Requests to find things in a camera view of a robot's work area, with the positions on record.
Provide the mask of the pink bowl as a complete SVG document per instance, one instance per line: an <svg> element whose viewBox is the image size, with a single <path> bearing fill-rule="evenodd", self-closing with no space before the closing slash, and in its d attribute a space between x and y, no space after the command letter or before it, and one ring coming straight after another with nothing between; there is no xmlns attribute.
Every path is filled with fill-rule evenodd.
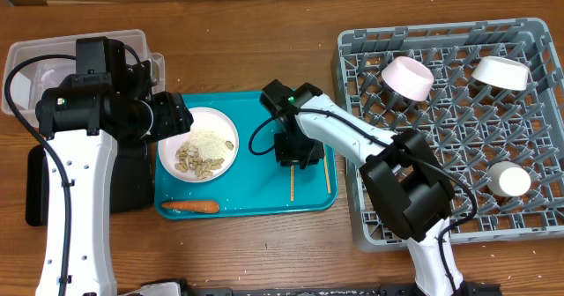
<svg viewBox="0 0 564 296"><path fill-rule="evenodd" d="M404 98L423 101L431 91L434 75L423 63L399 56L382 70L382 80Z"/></svg>

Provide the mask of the light green cup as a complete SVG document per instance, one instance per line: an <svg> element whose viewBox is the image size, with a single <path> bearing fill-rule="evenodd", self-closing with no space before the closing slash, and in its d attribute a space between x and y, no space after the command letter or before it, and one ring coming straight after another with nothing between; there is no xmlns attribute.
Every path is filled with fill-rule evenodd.
<svg viewBox="0 0 564 296"><path fill-rule="evenodd" d="M487 187L497 196L522 196L531 187L531 177L519 165L510 161L493 164L486 171Z"/></svg>

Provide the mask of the white bowl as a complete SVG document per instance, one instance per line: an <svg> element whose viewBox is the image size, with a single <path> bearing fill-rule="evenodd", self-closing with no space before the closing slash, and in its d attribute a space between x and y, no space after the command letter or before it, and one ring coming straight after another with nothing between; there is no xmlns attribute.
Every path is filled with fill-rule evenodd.
<svg viewBox="0 0 564 296"><path fill-rule="evenodd" d="M529 69L523 63L490 55L480 60L471 76L479 82L501 89L524 91L528 74Z"/></svg>

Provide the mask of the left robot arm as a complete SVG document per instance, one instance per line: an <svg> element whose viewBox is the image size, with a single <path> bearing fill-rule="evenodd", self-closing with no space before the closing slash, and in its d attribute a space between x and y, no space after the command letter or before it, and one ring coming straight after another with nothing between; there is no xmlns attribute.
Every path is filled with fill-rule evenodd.
<svg viewBox="0 0 564 296"><path fill-rule="evenodd" d="M76 41L76 70L35 112L48 162L48 224L39 295L115 295L110 189L121 142L146 145L189 131L179 93L153 93L150 61L107 37Z"/></svg>

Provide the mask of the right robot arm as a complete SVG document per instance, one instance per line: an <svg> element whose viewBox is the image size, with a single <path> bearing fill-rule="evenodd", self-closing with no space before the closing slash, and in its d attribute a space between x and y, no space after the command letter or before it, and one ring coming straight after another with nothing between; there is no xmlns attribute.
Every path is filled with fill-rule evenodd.
<svg viewBox="0 0 564 296"><path fill-rule="evenodd" d="M357 167L377 217L407 242L416 294L471 293L457 269L449 233L477 211L451 219L455 189L470 190L442 168L420 132L370 125L310 83L292 89L273 80L260 102L281 128L271 150L282 167L314 165L327 146Z"/></svg>

